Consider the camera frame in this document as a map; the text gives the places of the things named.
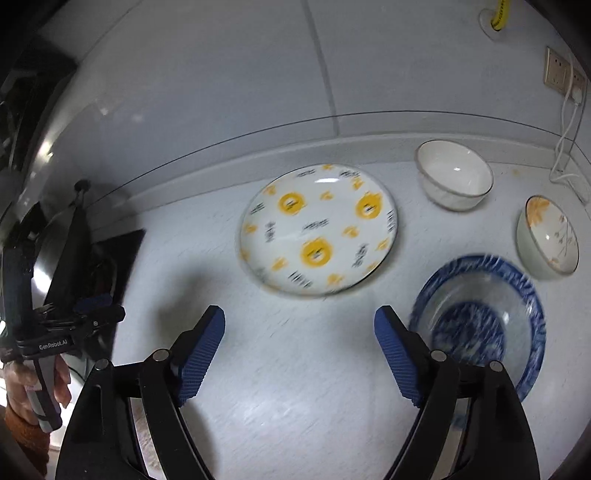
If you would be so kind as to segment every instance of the plate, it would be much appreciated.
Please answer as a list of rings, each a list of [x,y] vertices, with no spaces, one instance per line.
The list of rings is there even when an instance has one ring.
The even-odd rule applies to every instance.
[[[367,277],[392,248],[394,201],[354,167],[314,165],[263,188],[244,213],[242,259],[266,285],[325,295]]]

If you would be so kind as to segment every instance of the screw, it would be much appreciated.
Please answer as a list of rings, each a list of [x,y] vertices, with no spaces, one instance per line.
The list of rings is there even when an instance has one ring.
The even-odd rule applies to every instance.
[[[109,361],[106,358],[101,358],[100,360],[97,360],[95,363],[95,368],[97,370],[104,370],[108,366],[109,366]]]
[[[152,358],[157,362],[163,362],[168,358],[168,350],[166,350],[166,348],[156,350],[154,353],[152,353]]]
[[[503,364],[501,362],[497,362],[496,360],[493,360],[491,363],[488,364],[488,366],[491,368],[491,370],[495,372],[503,371]]]
[[[441,350],[434,350],[431,352],[431,358],[433,358],[433,360],[436,362],[444,362],[447,358],[447,355]]]

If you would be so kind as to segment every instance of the bowl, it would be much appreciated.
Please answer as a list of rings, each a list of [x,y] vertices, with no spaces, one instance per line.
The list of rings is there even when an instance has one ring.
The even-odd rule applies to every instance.
[[[493,185],[488,163],[459,143],[425,142],[417,149],[415,162],[427,196],[448,210],[462,212],[474,208]]]
[[[460,257],[437,270],[414,303],[409,330],[456,361],[502,362],[520,400],[544,358],[544,312],[535,289],[494,255]]]
[[[534,195],[517,223],[517,251],[530,274],[540,280],[562,278],[579,264],[579,242],[564,212],[552,200]]]

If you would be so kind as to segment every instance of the blue gripper pad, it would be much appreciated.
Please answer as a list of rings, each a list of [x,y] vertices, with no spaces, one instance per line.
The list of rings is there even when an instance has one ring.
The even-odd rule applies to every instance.
[[[412,400],[413,405],[418,407],[423,396],[417,388],[417,368],[382,308],[375,313],[374,332],[390,370],[394,374],[400,393],[403,397]]]
[[[189,398],[197,395],[225,330],[226,318],[223,310],[217,307],[187,361],[179,370],[178,377],[181,379],[181,388],[178,391],[177,399],[180,406]]]

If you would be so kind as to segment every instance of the white countertop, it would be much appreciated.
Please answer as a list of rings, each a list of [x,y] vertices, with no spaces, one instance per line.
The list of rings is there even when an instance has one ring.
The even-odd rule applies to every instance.
[[[461,255],[487,252],[520,268],[514,242],[532,194],[571,220],[581,259],[571,277],[535,282],[547,324],[540,376],[523,405],[548,478],[591,417],[591,221],[574,193],[543,168],[491,164],[492,192],[475,210],[452,213],[420,190],[411,162],[362,166],[398,206],[393,251],[371,278],[325,299],[266,291],[242,270],[235,236],[258,181],[165,205],[97,232],[147,233],[129,280],[115,365],[169,347],[206,307],[219,305],[226,333],[184,418],[218,480],[381,479],[417,413],[401,397],[374,337],[375,310],[403,322],[427,279]]]

